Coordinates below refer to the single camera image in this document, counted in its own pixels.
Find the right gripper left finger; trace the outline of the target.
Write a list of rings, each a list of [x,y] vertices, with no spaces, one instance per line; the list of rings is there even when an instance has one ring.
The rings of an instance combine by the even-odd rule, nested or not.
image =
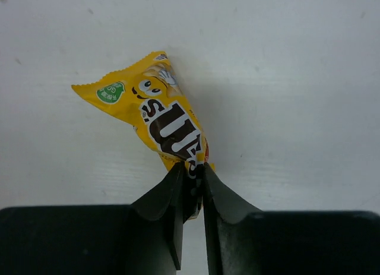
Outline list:
[[[183,182],[177,163],[130,205],[125,232],[125,274],[176,274],[181,269]]]

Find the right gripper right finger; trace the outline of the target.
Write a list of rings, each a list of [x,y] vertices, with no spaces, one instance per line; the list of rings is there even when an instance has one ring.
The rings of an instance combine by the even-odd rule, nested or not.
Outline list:
[[[202,199],[209,274],[284,274],[285,214],[262,211],[204,165]]]

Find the yellow M&M's packet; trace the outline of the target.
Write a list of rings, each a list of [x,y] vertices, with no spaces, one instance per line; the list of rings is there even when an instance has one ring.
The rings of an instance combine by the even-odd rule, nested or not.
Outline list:
[[[165,51],[71,88],[102,112],[130,124],[167,170],[184,163],[191,189],[197,191],[196,179],[209,160],[208,142]]]

